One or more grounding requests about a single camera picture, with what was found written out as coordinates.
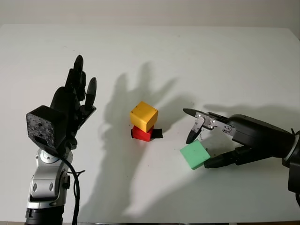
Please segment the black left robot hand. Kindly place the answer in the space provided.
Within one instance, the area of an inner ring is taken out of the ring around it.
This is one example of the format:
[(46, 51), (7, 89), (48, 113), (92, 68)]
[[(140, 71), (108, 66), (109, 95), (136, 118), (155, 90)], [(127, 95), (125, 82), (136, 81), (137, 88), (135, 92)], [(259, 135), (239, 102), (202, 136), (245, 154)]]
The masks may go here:
[(96, 92), (97, 80), (95, 77), (91, 78), (86, 87), (83, 57), (78, 55), (74, 66), (68, 72), (65, 85), (56, 90), (50, 106), (66, 115), (63, 143), (71, 150), (77, 147), (75, 138), (77, 131), (96, 110), (94, 106)]

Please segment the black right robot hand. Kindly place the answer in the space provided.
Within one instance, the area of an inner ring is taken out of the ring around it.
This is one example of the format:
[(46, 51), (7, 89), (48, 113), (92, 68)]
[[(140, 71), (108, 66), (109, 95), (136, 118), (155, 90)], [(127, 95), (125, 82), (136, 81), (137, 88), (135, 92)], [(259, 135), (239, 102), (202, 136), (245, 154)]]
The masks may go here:
[(212, 113), (185, 108), (186, 114), (194, 117), (195, 124), (188, 134), (186, 143), (196, 140), (202, 128), (219, 128), (232, 137), (239, 147), (230, 152), (213, 157), (204, 163), (205, 168), (220, 168), (230, 164), (243, 165), (266, 158), (280, 158), (289, 167), (290, 161), (300, 151), (300, 134), (288, 132), (269, 123), (235, 114), (229, 118)]

